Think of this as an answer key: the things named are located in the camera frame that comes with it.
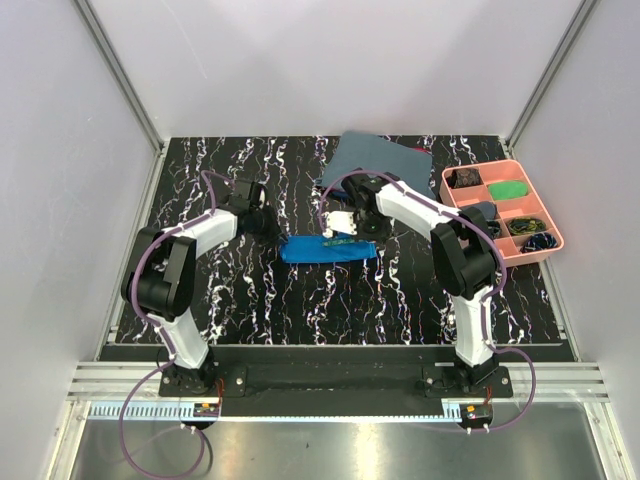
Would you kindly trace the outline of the blue cloth napkin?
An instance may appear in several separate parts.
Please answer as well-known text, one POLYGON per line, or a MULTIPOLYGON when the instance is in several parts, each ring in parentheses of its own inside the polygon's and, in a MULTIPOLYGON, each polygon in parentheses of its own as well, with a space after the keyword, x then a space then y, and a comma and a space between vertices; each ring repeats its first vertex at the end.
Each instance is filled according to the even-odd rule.
POLYGON ((338 235, 334 238, 351 237, 354 244, 337 247, 324 247, 326 239, 321 235, 291 236, 279 249, 280 258, 288 264, 330 264, 373 259, 377 256, 376 245, 372 242, 357 240, 350 235, 338 235))

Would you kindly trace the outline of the knife with green handle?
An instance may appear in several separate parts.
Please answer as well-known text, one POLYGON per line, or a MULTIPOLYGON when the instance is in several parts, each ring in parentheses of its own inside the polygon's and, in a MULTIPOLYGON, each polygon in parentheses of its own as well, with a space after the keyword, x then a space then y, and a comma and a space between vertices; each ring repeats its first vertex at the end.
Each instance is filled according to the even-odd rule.
POLYGON ((340 238, 326 239, 325 241, 322 242, 322 245, 324 247, 337 247, 342 245, 354 244, 355 242, 356 240, 351 237, 340 237, 340 238))

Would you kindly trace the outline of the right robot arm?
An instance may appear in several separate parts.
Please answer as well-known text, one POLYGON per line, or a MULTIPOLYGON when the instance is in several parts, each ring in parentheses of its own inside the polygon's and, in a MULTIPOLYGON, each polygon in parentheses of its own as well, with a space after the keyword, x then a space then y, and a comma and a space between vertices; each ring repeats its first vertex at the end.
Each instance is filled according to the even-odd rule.
POLYGON ((396 221, 429 239, 435 276, 451 296, 456 326, 456 359, 444 383, 466 396, 480 394, 498 368, 489 314, 496 274, 504 267, 482 212, 438 203, 389 174, 356 170, 341 186, 355 205, 357 237, 384 241, 396 221))

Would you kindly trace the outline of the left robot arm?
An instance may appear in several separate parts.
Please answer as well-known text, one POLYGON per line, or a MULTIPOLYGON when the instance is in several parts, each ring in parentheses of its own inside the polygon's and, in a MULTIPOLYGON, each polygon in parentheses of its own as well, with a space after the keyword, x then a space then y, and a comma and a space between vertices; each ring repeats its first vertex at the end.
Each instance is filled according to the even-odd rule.
POLYGON ((122 279, 123 300, 167 348, 163 379, 196 396, 216 385, 213 352, 191 311, 197 261, 244 235, 262 243, 286 241, 266 186, 238 180, 229 195, 198 217, 165 229, 139 230, 122 279))

